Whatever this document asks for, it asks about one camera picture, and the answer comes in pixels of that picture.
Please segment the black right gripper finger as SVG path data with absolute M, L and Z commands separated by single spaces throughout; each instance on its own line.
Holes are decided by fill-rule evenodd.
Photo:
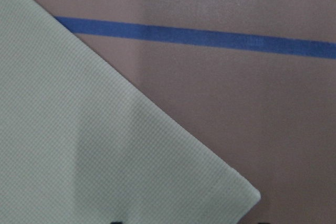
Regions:
M 112 221 L 110 224 L 123 224 L 123 221 Z

